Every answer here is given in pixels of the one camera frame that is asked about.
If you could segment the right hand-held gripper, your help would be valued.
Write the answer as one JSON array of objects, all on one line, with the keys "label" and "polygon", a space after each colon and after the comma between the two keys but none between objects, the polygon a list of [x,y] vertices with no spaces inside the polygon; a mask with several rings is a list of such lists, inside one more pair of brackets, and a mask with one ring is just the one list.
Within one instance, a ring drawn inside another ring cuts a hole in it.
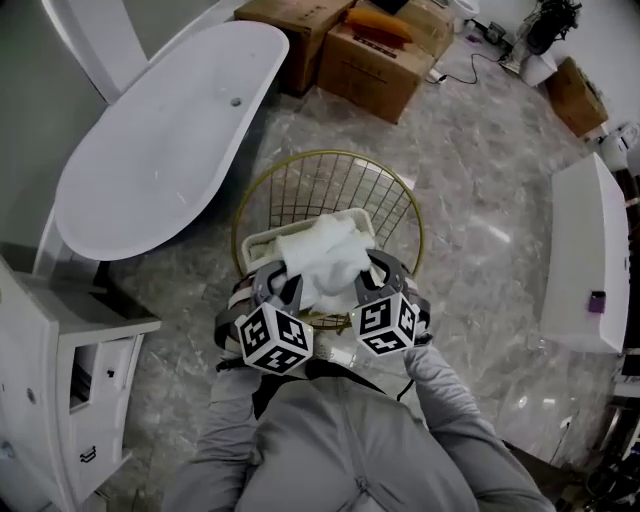
[{"label": "right hand-held gripper", "polygon": [[400,293],[405,266],[386,252],[368,256],[371,274],[359,274],[354,282],[359,306],[351,312],[351,325],[356,340],[374,356],[404,351],[414,345],[418,321],[418,306]]}]

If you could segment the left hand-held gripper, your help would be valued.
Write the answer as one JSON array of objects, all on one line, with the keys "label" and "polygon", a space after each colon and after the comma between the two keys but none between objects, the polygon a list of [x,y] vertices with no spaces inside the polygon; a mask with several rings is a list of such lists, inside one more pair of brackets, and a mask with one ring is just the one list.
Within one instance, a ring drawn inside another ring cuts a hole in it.
[{"label": "left hand-held gripper", "polygon": [[[312,357],[313,328],[288,314],[300,311],[302,291],[302,276],[287,280],[284,263],[267,263],[256,270],[255,304],[260,306],[234,321],[248,366],[287,374]],[[285,312],[269,303],[283,305]]]}]

